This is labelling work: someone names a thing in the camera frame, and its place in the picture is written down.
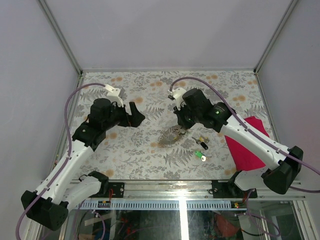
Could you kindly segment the key with yellow tag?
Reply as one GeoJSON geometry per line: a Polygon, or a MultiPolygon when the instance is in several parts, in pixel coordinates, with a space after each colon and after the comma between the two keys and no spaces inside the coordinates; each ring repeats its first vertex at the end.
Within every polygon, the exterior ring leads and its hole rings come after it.
{"type": "Polygon", "coordinates": [[[210,141],[207,137],[202,136],[200,136],[199,138],[192,137],[192,139],[196,142],[196,144],[208,143],[210,141]]]}

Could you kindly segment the large metal keyring with keys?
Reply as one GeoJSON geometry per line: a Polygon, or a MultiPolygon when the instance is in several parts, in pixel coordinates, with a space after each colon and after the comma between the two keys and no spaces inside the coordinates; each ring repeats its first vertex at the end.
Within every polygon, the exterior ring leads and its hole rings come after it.
{"type": "Polygon", "coordinates": [[[170,147],[179,142],[187,133],[187,130],[180,125],[174,125],[164,130],[158,138],[160,148],[170,147]]]}

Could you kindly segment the key with green tag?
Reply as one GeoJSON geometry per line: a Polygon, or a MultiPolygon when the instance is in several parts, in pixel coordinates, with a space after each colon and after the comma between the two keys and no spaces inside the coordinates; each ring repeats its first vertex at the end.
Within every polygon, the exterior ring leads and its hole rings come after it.
{"type": "Polygon", "coordinates": [[[202,162],[207,160],[207,157],[201,151],[195,151],[194,154],[200,158],[202,162]]]}

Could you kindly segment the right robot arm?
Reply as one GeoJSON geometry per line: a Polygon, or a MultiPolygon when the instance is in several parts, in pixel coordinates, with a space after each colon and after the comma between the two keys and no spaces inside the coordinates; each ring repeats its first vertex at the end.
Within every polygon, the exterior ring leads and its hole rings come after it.
{"type": "Polygon", "coordinates": [[[176,88],[170,99],[175,101],[173,109],[177,123],[188,130],[195,124],[202,124],[239,143],[264,163],[253,170],[239,170],[228,184],[228,192],[240,197],[245,191],[261,187],[284,195],[301,170],[301,164],[294,161],[303,157],[303,151],[294,146],[288,148],[273,141],[250,125],[224,102],[212,104],[197,88],[186,91],[176,88]]]}

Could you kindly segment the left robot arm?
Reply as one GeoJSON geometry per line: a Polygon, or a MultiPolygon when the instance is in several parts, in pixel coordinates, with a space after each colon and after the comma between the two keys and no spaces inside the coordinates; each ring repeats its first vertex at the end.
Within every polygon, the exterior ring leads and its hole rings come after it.
{"type": "Polygon", "coordinates": [[[26,190],[21,202],[26,216],[48,228],[58,230],[77,204],[91,196],[105,197],[110,190],[109,178],[93,171],[79,186],[67,189],[76,171],[106,138],[115,126],[137,128],[146,118],[129,102],[131,113],[124,106],[107,98],[97,98],[90,107],[87,119],[75,130],[70,149],[63,155],[49,176],[36,190],[26,190]]]}

